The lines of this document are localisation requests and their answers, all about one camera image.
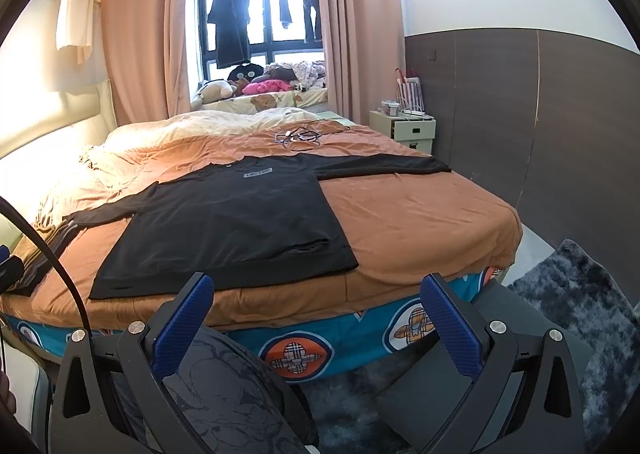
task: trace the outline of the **blue gripper pad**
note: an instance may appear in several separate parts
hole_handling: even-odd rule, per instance
[[[154,342],[151,369],[162,380],[178,370],[213,303],[213,281],[203,275]]]
[[[441,283],[446,283],[438,274],[427,275],[420,284],[420,302],[458,372],[475,381],[484,365],[482,342],[456,308],[456,304],[464,304],[463,301],[453,291],[446,293],[435,275],[441,279]]]

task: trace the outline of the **person's hand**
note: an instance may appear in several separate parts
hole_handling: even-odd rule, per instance
[[[9,390],[9,377],[0,371],[0,400],[11,414],[15,414],[15,396]]]

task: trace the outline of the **blue bed skirt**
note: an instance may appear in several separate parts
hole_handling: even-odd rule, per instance
[[[485,269],[450,282],[464,301],[471,299],[498,270]],[[6,316],[27,341],[62,357],[75,328],[58,328]],[[356,369],[406,348],[433,331],[417,295],[362,312],[314,320],[284,328],[251,328],[226,332],[267,362],[287,382],[297,384]],[[122,333],[94,330],[94,336]]]

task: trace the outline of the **hanging white cloth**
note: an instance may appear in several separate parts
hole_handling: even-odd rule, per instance
[[[94,0],[60,0],[56,46],[78,47],[78,64],[91,55],[94,39]]]

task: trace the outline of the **window pane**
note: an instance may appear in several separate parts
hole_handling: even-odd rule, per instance
[[[204,12],[205,22],[206,22],[206,16],[209,15],[209,11],[211,10],[212,3],[213,3],[213,0],[205,0],[205,6],[206,6],[206,10]],[[210,25],[209,23],[207,23],[207,48],[208,50],[216,49],[216,25]]]
[[[305,19],[302,0],[289,0],[292,23],[282,27],[280,21],[280,0],[271,0],[271,27],[274,41],[303,40],[305,38]]]
[[[275,62],[290,62],[295,64],[308,60],[314,62],[315,60],[324,60],[324,52],[295,52],[291,54],[276,54],[273,56]]]
[[[264,43],[264,8],[262,0],[249,0],[249,18],[251,22],[246,26],[249,43]]]
[[[259,64],[261,67],[264,68],[265,66],[267,66],[267,57],[252,56],[251,62]],[[229,66],[229,68],[222,68],[219,70],[218,68],[216,68],[216,61],[214,60],[210,60],[209,62],[207,62],[207,65],[209,66],[209,80],[220,80],[220,79],[226,80],[226,78],[231,73],[231,70],[233,70],[237,66],[236,64],[235,66]]]

